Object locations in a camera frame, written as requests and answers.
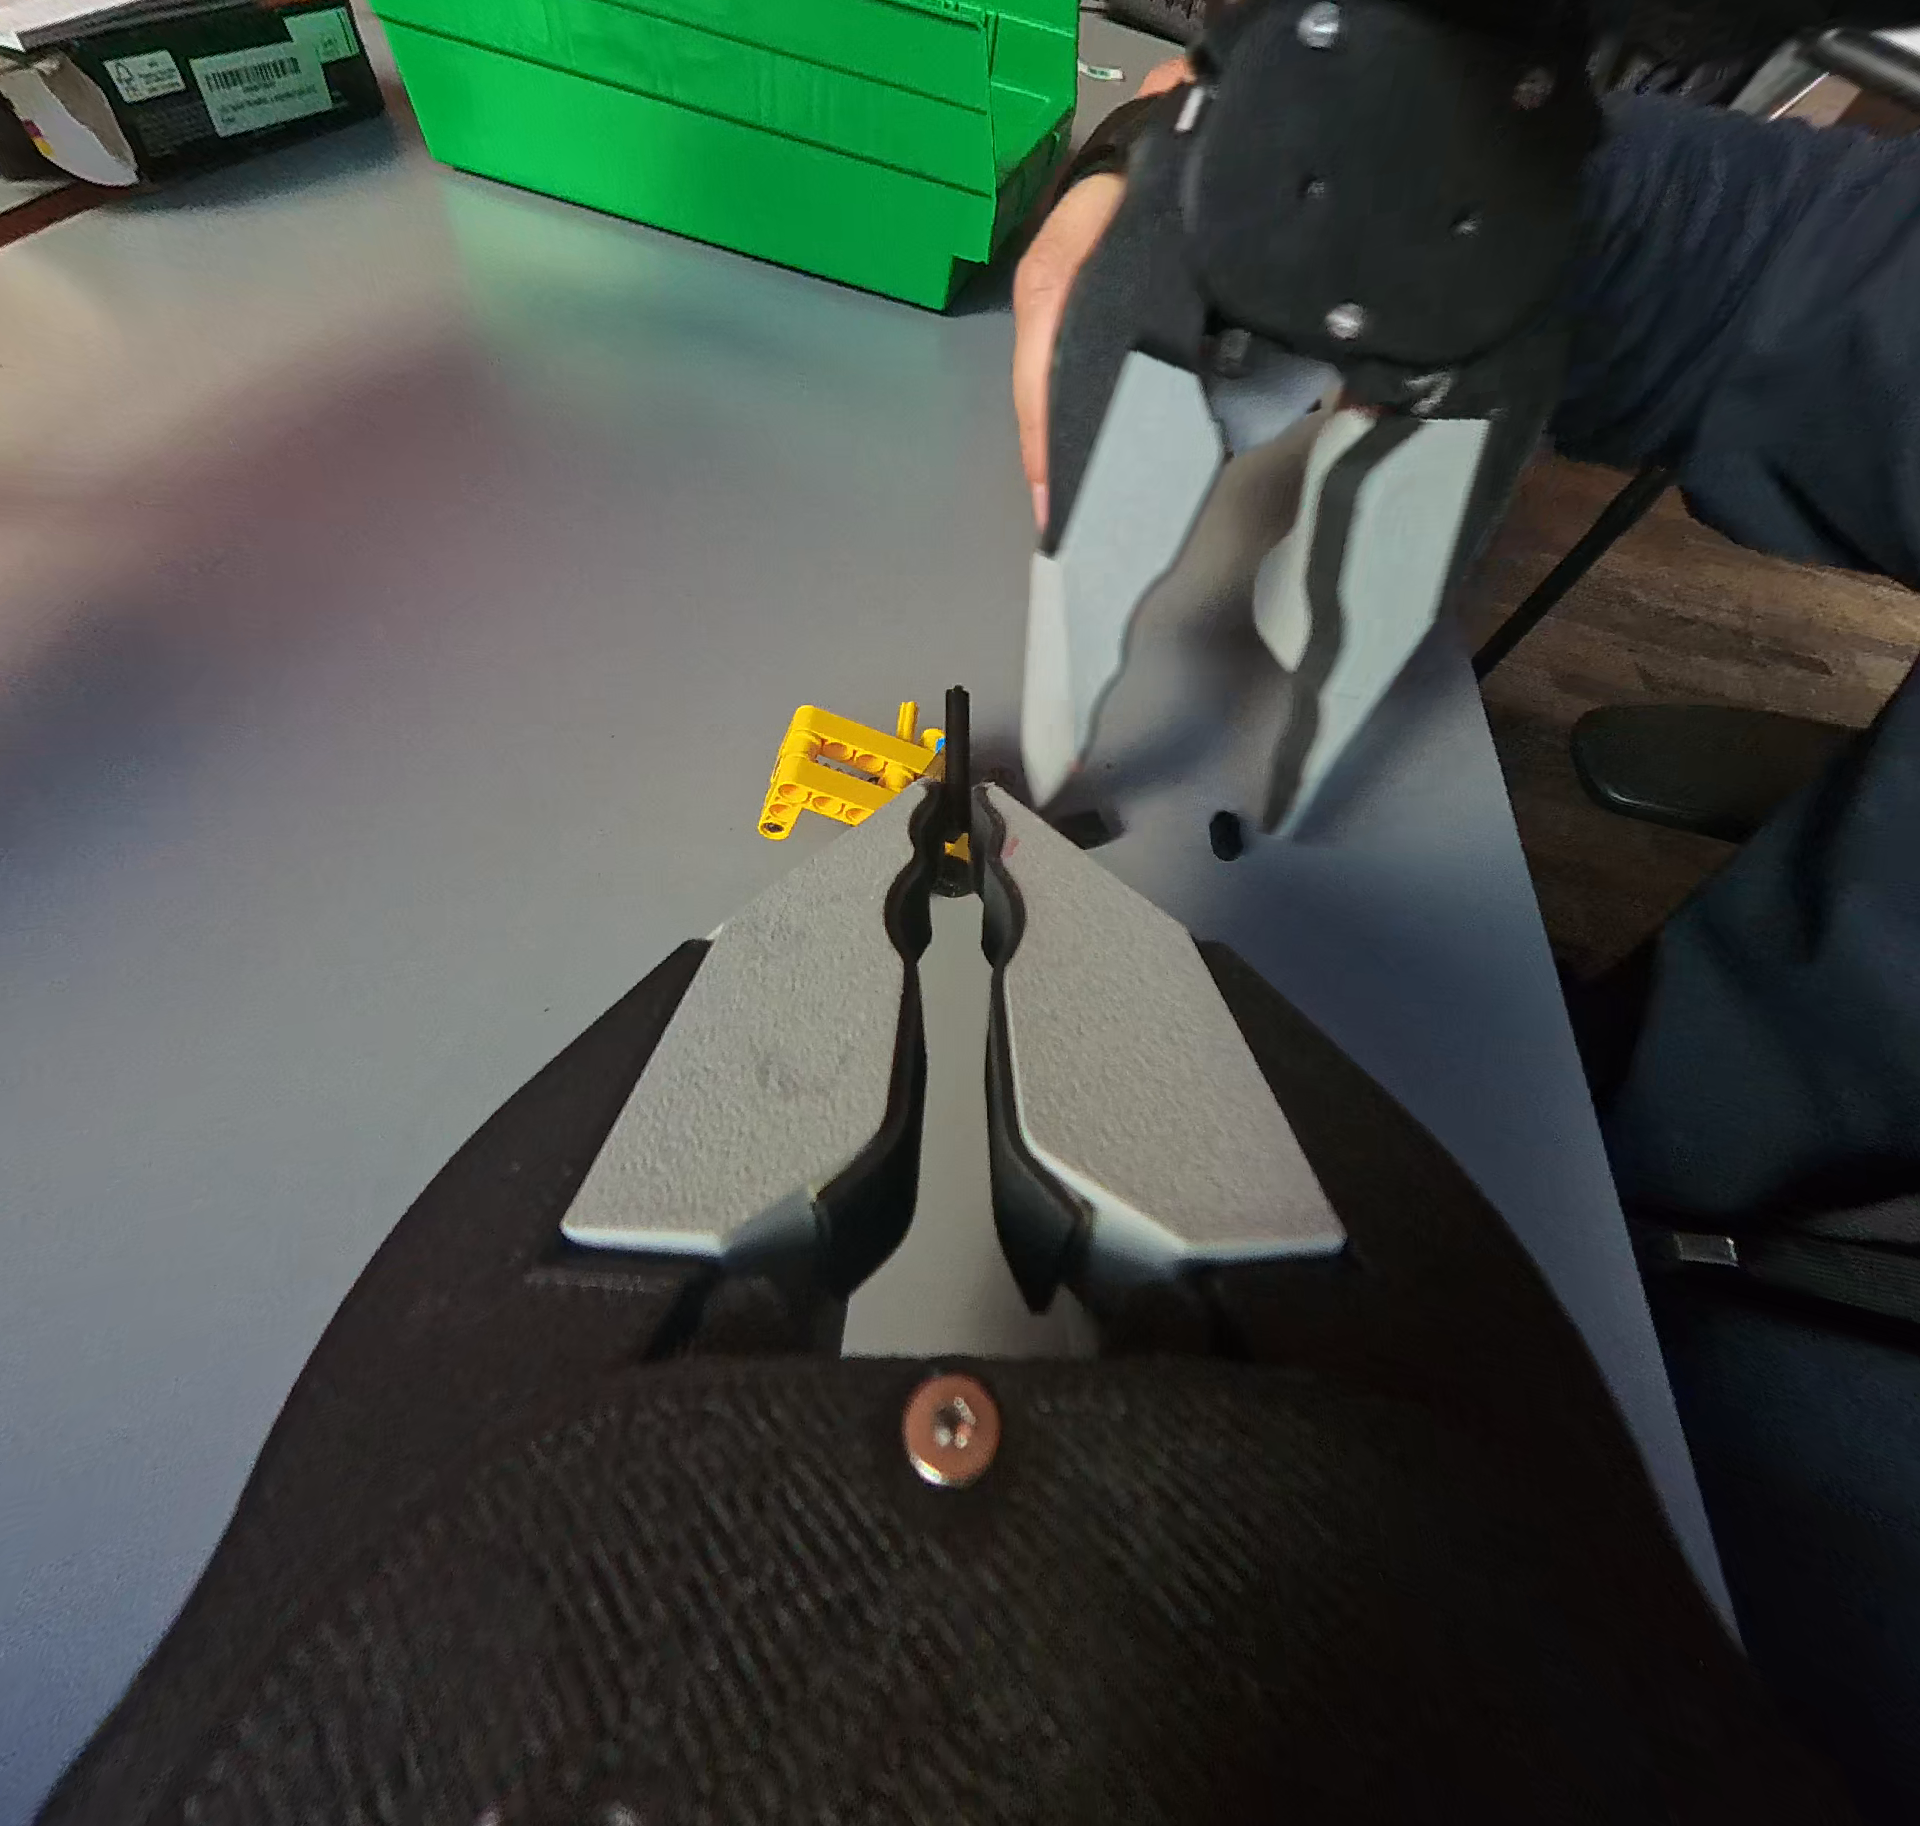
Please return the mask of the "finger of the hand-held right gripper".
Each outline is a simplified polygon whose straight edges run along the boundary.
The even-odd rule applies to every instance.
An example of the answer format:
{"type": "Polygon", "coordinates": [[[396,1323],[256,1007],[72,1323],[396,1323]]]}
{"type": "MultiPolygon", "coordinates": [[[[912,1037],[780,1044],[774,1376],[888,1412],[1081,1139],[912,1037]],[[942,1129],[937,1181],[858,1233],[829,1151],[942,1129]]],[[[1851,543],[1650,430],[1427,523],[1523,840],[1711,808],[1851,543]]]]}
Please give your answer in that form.
{"type": "Polygon", "coordinates": [[[1295,836],[1430,635],[1468,528],[1492,419],[1333,412],[1291,528],[1262,559],[1254,625],[1284,672],[1261,832],[1295,836]]]}
{"type": "Polygon", "coordinates": [[[1059,542],[1029,566],[1020,765],[1053,804],[1089,759],[1144,597],[1178,562],[1227,465],[1203,378],[1130,353],[1059,542]]]}

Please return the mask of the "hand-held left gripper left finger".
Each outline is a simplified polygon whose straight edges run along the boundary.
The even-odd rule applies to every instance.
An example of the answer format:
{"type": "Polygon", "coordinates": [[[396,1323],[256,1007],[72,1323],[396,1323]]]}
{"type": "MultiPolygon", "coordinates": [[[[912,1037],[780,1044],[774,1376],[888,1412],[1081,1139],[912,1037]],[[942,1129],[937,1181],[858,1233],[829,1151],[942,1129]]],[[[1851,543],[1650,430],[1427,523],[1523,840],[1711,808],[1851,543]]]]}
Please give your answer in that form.
{"type": "Polygon", "coordinates": [[[918,963],[942,791],[922,782],[700,943],[562,1217],[578,1246],[861,1285],[915,1212],[918,963]]]}

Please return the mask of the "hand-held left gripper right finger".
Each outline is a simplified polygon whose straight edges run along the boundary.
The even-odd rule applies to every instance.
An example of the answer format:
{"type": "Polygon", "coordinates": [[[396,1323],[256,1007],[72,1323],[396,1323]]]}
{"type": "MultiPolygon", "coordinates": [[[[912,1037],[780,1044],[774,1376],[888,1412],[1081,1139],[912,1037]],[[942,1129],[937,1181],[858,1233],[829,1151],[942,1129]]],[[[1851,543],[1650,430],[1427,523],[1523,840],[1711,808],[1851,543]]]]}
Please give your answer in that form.
{"type": "Polygon", "coordinates": [[[997,784],[972,793],[995,1229],[1089,1311],[1347,1232],[1182,923],[997,784]]]}

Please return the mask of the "black lego axle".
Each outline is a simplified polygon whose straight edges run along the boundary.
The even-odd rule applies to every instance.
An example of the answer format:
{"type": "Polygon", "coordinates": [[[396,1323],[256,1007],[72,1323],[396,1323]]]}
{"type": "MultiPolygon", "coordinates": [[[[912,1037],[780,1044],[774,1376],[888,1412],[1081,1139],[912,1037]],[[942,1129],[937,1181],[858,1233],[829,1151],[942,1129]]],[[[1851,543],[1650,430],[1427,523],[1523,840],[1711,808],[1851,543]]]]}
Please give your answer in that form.
{"type": "Polygon", "coordinates": [[[966,898],[978,886],[972,863],[972,701],[964,686],[946,693],[938,784],[938,851],[935,886],[942,898],[966,898]]]}

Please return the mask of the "yellow black lego assembly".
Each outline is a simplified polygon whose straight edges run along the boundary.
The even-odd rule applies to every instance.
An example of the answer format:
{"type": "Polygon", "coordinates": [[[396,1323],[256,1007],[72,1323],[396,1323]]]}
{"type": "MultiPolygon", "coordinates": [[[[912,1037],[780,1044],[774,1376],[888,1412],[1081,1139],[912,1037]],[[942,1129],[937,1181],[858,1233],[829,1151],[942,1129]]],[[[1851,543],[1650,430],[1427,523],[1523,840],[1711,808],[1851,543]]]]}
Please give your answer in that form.
{"type": "Polygon", "coordinates": [[[791,837],[804,814],[860,824],[919,782],[946,776],[947,735],[919,723],[919,707],[902,701],[892,730],[804,705],[793,710],[769,773],[757,828],[791,837]]]}

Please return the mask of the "person's right forearm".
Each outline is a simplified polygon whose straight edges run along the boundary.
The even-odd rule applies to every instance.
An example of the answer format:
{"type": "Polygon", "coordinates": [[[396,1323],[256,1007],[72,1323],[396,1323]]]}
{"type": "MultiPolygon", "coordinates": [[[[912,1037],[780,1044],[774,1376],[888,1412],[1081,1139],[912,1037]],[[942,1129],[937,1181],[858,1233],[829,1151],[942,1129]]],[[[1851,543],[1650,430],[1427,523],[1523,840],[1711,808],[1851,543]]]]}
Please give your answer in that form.
{"type": "Polygon", "coordinates": [[[1918,144],[1655,94],[1581,188],[1565,455],[1730,542],[1918,587],[1918,144]]]}

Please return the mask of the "black cardboard lego box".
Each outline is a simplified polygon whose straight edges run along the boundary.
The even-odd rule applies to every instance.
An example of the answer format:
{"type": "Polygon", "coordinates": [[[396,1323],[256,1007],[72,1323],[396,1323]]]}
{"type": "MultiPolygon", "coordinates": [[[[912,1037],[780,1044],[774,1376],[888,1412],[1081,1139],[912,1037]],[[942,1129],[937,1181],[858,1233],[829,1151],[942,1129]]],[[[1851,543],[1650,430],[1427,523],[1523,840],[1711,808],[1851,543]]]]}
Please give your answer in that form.
{"type": "Polygon", "coordinates": [[[350,0],[203,0],[4,53],[4,174],[151,188],[381,111],[350,0]]]}

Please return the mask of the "person's right hand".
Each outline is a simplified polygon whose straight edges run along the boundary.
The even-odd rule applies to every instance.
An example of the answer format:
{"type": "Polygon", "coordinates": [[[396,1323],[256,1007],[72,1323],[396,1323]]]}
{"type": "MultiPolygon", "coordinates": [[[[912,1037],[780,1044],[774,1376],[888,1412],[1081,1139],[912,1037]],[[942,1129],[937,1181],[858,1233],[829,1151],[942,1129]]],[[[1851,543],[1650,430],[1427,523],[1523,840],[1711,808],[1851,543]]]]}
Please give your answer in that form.
{"type": "Polygon", "coordinates": [[[1011,282],[1011,406],[1020,472],[1035,525],[1048,518],[1048,393],[1055,345],[1083,266],[1113,223],[1126,191],[1118,174],[1071,183],[1020,255],[1011,282]]]}

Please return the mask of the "black table leg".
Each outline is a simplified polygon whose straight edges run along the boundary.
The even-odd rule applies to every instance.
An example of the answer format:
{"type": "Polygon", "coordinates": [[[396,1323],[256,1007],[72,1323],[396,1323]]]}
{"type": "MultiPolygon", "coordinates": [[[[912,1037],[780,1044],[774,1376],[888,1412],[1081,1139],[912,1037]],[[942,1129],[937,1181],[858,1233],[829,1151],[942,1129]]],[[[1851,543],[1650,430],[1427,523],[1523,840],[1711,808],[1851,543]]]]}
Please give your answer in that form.
{"type": "Polygon", "coordinates": [[[1478,684],[1528,638],[1557,604],[1613,551],[1674,487],[1674,469],[1650,465],[1621,489],[1573,547],[1557,556],[1541,581],[1493,627],[1472,658],[1478,684]]]}

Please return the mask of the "green plastic bin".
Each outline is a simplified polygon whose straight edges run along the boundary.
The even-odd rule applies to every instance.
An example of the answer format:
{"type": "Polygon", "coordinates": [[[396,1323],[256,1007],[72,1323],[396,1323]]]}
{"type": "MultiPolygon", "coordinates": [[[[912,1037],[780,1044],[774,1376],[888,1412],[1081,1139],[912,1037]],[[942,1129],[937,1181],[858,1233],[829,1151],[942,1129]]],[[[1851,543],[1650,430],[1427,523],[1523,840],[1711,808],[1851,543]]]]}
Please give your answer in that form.
{"type": "Polygon", "coordinates": [[[430,155],[947,310],[1073,130],[1081,0],[369,0],[430,155]]]}

